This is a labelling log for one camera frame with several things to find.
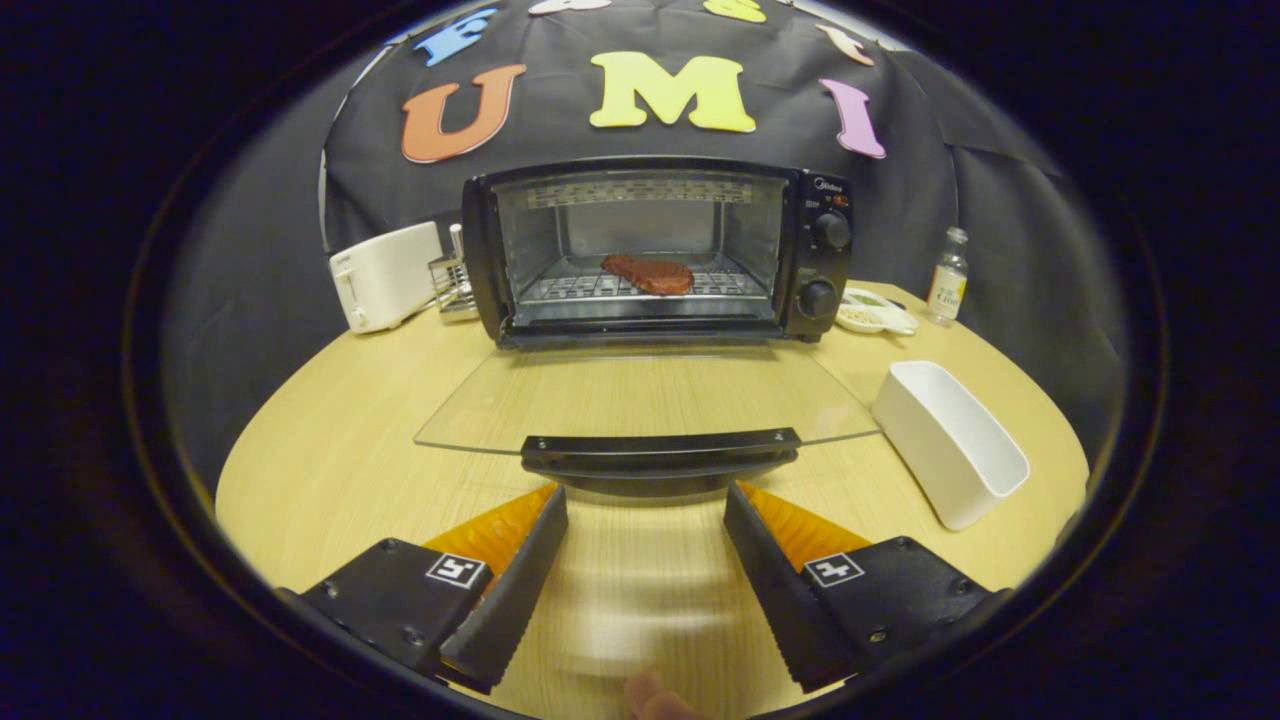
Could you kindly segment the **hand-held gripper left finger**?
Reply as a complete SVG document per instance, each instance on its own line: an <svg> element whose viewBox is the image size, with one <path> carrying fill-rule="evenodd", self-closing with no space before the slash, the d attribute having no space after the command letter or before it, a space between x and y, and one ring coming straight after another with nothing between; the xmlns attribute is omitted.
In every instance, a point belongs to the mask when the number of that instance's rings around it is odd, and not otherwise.
<svg viewBox="0 0 1280 720"><path fill-rule="evenodd" d="M547 484L416 544L385 538L283 598L349 644L486 694L518 648L568 527Z"/></svg>

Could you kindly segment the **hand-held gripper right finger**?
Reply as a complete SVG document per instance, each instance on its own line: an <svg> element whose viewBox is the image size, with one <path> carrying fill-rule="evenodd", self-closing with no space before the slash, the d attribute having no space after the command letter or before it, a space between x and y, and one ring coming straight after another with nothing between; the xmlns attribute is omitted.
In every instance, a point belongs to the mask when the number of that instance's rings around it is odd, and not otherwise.
<svg viewBox="0 0 1280 720"><path fill-rule="evenodd" d="M728 487L724 525L805 692L914 664L1006 597L911 537L869 542L750 484Z"/></svg>

